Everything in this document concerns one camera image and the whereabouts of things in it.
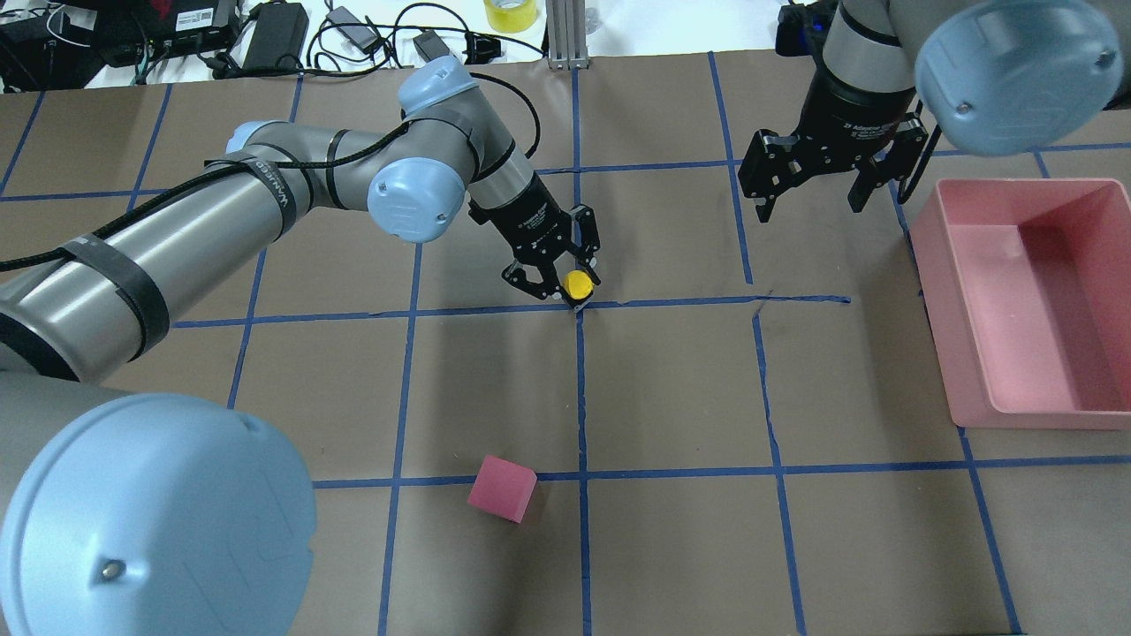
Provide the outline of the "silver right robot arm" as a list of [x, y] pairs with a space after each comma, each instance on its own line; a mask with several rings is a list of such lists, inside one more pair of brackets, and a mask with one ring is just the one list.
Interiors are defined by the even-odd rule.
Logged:
[[853, 172], [860, 213], [909, 201], [936, 146], [1018, 155], [1128, 108], [1126, 1], [787, 1], [774, 49], [815, 65], [789, 134], [752, 134], [735, 181], [768, 223], [784, 194]]

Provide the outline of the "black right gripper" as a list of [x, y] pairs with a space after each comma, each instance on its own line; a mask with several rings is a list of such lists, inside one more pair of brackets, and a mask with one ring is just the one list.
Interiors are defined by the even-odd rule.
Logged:
[[809, 84], [794, 130], [758, 130], [740, 162], [740, 192], [756, 201], [759, 222], [768, 223], [778, 198], [810, 178], [851, 170], [856, 173], [848, 192], [854, 214], [889, 182], [913, 192], [930, 149], [921, 113], [910, 109], [914, 97], [913, 89], [874, 93], [835, 79]]

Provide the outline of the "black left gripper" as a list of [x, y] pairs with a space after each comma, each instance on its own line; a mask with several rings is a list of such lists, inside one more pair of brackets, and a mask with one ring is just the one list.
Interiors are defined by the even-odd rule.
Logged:
[[596, 255], [601, 249], [596, 214], [589, 205], [566, 212], [546, 190], [526, 190], [513, 201], [482, 208], [482, 223], [490, 223], [512, 249], [513, 261], [504, 281], [537, 300], [562, 300], [563, 287], [555, 263], [570, 256], [601, 285]]

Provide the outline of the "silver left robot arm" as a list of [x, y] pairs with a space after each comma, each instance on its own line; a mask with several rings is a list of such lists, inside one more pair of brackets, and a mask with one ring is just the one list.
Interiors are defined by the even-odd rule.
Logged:
[[595, 212], [566, 208], [486, 95], [435, 54], [385, 134], [239, 124], [201, 172], [89, 233], [3, 263], [5, 635], [285, 635], [316, 570], [316, 488], [278, 427], [105, 383], [319, 209], [424, 244], [463, 212], [501, 280], [589, 302]]

